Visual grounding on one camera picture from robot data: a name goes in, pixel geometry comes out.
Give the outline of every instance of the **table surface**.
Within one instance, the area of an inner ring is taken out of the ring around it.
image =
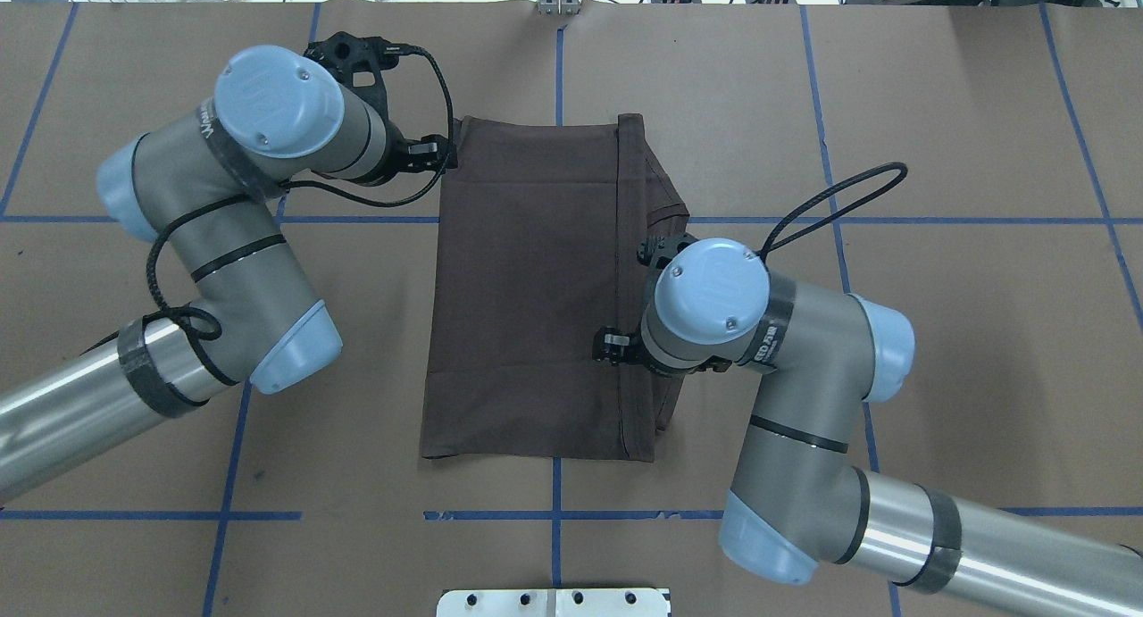
[[[854,463],[1143,545],[1143,15],[335,0],[2,3],[0,24],[23,26],[0,37],[0,390],[153,308],[147,248],[94,190],[104,158],[194,107],[242,47],[383,34],[437,56],[458,115],[644,113],[700,238],[759,243],[833,178],[908,162],[897,190],[773,256],[913,321],[911,377],[855,428]],[[440,130],[427,65],[386,83],[405,133]],[[427,616],[446,588],[634,584],[684,616],[993,614],[829,564],[780,586],[724,558],[756,374],[688,377],[654,464],[419,459],[435,191],[283,207],[339,360],[275,396],[237,386],[14,500],[5,615]],[[173,258],[160,279],[190,299]]]

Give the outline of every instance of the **light blue joint cap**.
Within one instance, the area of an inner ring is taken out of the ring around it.
[[[917,350],[913,324],[896,308],[870,303],[856,293],[850,293],[849,296],[854,296],[862,308],[865,308],[865,319],[873,332],[873,385],[865,400],[888,401],[901,391],[913,366],[913,353]]]
[[[726,496],[718,545],[722,546],[730,561],[780,584],[806,585],[817,569],[817,562],[812,556],[754,514],[733,491]]]
[[[339,353],[342,337],[326,311],[326,301],[318,301],[262,358],[250,374],[250,384],[263,394],[277,394],[313,376]]]
[[[99,165],[95,174],[95,190],[107,215],[111,215],[111,218],[115,219],[127,233],[142,239],[143,242],[154,242],[159,233],[146,222],[146,215],[143,215],[138,197],[135,195],[135,149],[143,137],[146,137],[145,134],[135,137],[135,141],[119,149]]]
[[[321,65],[277,45],[238,53],[215,83],[215,111],[234,141],[266,158],[303,158],[342,128],[342,87]]]
[[[695,345],[721,345],[757,327],[770,299],[770,275],[744,243],[702,239],[658,275],[655,311],[668,331]]]

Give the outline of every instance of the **dark brown cloth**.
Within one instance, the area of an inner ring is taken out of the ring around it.
[[[440,193],[421,456],[652,462],[680,382],[591,356],[597,329],[639,324],[639,243],[689,217],[642,117],[466,117],[457,146]]]

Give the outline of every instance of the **gray robot arm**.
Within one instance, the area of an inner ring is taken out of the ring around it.
[[[226,65],[211,99],[103,163],[97,185],[109,214],[143,241],[169,239],[200,298],[131,321],[0,394],[0,506],[238,382],[272,394],[338,355],[325,303],[264,202],[303,169],[374,186],[435,161],[439,177],[448,141],[403,141],[379,81],[382,69],[417,49],[347,34],[311,43],[309,59],[249,48]],[[371,101],[338,83],[354,72],[375,72]]]
[[[785,584],[820,561],[856,566],[1018,615],[1143,616],[1140,552],[847,463],[861,402],[892,398],[911,368],[905,316],[770,271],[729,239],[650,246],[640,329],[608,329],[597,356],[665,376],[765,374],[719,532],[735,563]]]

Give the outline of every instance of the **white mounting plate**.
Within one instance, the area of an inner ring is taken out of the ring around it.
[[[629,603],[629,594],[634,603]],[[527,604],[521,602],[526,595]],[[437,602],[437,617],[671,617],[671,592],[663,588],[449,591]]]

